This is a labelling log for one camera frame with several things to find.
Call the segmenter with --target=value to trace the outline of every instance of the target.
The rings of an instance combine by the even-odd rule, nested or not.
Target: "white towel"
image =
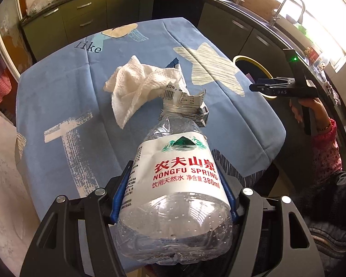
[[[105,91],[113,93],[111,105],[118,126],[123,129],[142,105],[161,96],[169,82],[176,83],[182,77],[179,69],[141,64],[133,55],[127,64],[116,69],[104,86]]]

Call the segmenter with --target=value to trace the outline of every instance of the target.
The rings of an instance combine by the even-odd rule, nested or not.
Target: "mountain logo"
[[[170,141],[161,151],[189,151],[194,150],[196,148],[206,149],[206,146],[195,137],[193,139],[189,139],[187,137],[182,136],[176,141]]]

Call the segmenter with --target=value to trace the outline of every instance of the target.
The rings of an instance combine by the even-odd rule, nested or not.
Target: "kitchen countertop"
[[[24,26],[34,20],[35,18],[41,16],[44,13],[47,13],[48,11],[51,11],[52,9],[58,7],[61,4],[64,4],[66,2],[69,2],[71,0],[55,0],[51,4],[49,4],[47,7],[39,11],[33,16],[25,16],[21,20],[21,25]],[[228,4],[224,2],[223,0],[203,0],[206,3],[210,3],[213,6],[220,8],[227,13],[239,18],[240,20],[244,21],[251,27],[261,30],[261,33],[269,38],[275,45],[280,47],[281,49],[287,49],[287,48],[293,48],[296,50],[296,52],[299,55],[299,58],[302,60],[303,64],[305,65],[305,74],[306,78],[313,81],[313,83],[316,85],[318,92],[320,93],[320,98],[323,100],[325,105],[328,108],[328,112],[331,117],[333,117],[337,125],[339,126],[339,130],[345,130],[346,131],[346,115],[342,111],[341,106],[338,106],[335,104],[333,98],[328,95],[324,88],[323,88],[323,76],[319,76],[318,73],[313,69],[312,66],[309,65],[309,60],[305,57],[303,54],[303,51],[285,34],[283,34],[281,31],[279,31],[277,28],[271,27],[268,25],[268,22],[264,20],[263,18],[259,17],[255,13],[252,13],[250,10],[240,6],[240,5],[233,5]],[[346,132],[340,132],[340,136],[342,137],[341,140],[346,145]]]

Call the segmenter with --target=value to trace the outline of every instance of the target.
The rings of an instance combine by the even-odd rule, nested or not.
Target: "blue tablecloth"
[[[178,58],[190,93],[206,89],[209,121],[201,130],[209,146],[242,176],[266,169],[283,145],[286,131],[266,100],[249,91],[248,78],[187,20],[141,22],[127,33],[88,36],[20,77],[18,170],[40,219],[56,196],[86,196],[118,176],[158,122],[160,98],[144,104],[123,130],[115,122],[103,86],[132,55],[157,67]],[[130,271],[136,263],[122,258],[122,264]]]

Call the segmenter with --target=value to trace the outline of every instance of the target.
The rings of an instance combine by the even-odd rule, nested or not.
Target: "window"
[[[306,6],[303,26],[313,42],[329,55],[331,64],[337,72],[346,61],[346,1],[303,0],[303,2]],[[288,14],[297,20],[300,13],[301,2],[288,0],[280,14],[284,18]]]

